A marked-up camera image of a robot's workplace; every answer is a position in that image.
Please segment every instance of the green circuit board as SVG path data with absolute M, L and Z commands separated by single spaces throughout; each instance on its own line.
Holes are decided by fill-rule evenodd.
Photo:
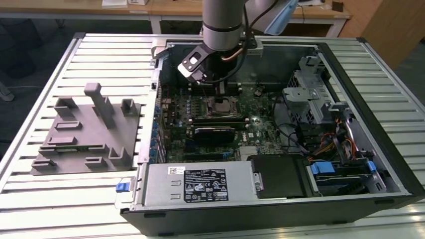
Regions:
M 166 162 L 193 162 L 188 160 L 194 156 L 196 162 L 204 161 L 237 161 L 240 160 L 238 149 L 253 146 L 257 154 L 282 153 L 282 144 L 276 134 L 270 111 L 272 100 L 268 93 L 254 94 L 256 86 L 242 86 L 238 96 L 233 96 L 237 105 L 237 113 L 242 116 L 244 130 L 234 132 L 233 142 L 220 146 L 200 146 L 189 136 L 189 119 L 206 114 L 206 97 L 193 97 L 185 91 L 173 95 L 173 104 L 166 106 L 166 129 L 170 140 L 166 148 Z

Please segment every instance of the wooden desk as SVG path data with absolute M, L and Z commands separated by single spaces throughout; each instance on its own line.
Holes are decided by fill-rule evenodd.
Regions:
M 101 0 L 0 0 L 0 17 L 53 19 L 149 20 L 161 34 L 161 20 L 202 20 L 201 0 L 150 0 L 146 5 L 102 9 Z M 322 6 L 297 8 L 290 23 L 332 25 L 328 37 L 337 37 L 350 14 Z

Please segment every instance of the white table leg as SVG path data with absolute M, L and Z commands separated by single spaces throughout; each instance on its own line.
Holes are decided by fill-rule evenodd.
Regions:
M 161 34 L 161 16 L 152 15 L 149 17 L 150 26 L 152 26 L 152 33 Z
M 346 19 L 334 19 L 334 23 L 329 28 L 326 37 L 338 37 L 345 22 L 346 22 Z

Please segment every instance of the blue latch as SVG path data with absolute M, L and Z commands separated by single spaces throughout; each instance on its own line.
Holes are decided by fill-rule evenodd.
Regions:
M 312 169 L 313 175 L 318 174 L 318 168 L 317 168 L 316 164 L 310 165 L 310 169 Z
M 114 191 L 117 193 L 129 192 L 130 191 L 130 183 L 118 183 L 116 188 L 114 188 Z
M 374 173 L 377 171 L 377 167 L 376 167 L 374 163 L 372 161 L 368 161 L 366 165 L 368 165 L 368 167 L 370 169 L 370 172 Z
M 310 165 L 312 173 L 334 173 L 332 162 L 317 162 Z

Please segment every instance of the motherboard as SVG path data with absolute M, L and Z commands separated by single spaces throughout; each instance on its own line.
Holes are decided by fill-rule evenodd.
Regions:
M 238 85 L 232 96 L 210 96 L 180 88 L 162 100 L 166 162 L 246 160 L 246 155 L 280 154 L 282 144 L 272 119 L 272 92 Z

